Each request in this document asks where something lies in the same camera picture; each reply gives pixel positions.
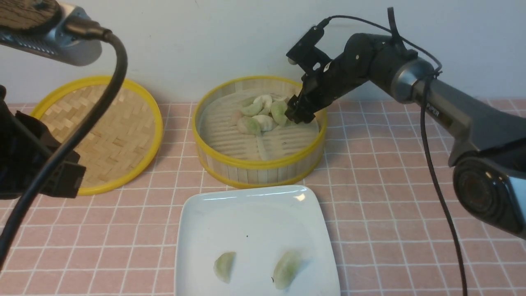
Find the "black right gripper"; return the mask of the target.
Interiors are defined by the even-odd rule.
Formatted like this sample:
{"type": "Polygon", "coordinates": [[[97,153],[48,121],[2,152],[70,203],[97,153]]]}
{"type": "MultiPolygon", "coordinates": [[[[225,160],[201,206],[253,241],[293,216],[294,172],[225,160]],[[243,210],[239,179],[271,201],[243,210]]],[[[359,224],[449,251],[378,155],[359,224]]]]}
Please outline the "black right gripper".
{"type": "Polygon", "coordinates": [[[310,123],[316,112],[366,83],[369,64],[362,58],[335,58],[304,79],[284,114],[293,123],[310,123]]]}

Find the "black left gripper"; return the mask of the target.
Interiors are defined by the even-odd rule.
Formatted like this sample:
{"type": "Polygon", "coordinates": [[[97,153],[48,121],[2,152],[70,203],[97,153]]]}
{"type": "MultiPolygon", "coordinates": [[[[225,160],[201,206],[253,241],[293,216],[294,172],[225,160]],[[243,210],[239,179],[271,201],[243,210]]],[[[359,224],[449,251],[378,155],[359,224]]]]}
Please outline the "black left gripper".
{"type": "MultiPolygon", "coordinates": [[[[14,200],[24,193],[61,144],[38,119],[20,111],[13,114],[5,102],[6,93],[6,88],[1,86],[0,198],[14,200]]],[[[51,197],[77,197],[86,172],[79,160],[78,153],[69,153],[39,193],[51,197]]]]}

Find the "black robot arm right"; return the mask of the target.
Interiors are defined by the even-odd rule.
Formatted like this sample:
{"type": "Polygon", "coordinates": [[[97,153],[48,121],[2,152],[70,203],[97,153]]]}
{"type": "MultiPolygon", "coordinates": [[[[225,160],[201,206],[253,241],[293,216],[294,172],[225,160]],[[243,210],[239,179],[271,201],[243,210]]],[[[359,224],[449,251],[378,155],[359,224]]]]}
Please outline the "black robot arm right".
{"type": "Polygon", "coordinates": [[[415,103],[454,139],[448,165],[462,206],[475,218],[525,238],[525,118],[495,109],[436,79],[435,68],[396,33],[353,34],[332,59],[310,30],[287,53],[305,74],[286,116],[309,123],[314,114],[366,82],[402,104],[415,103]]]}

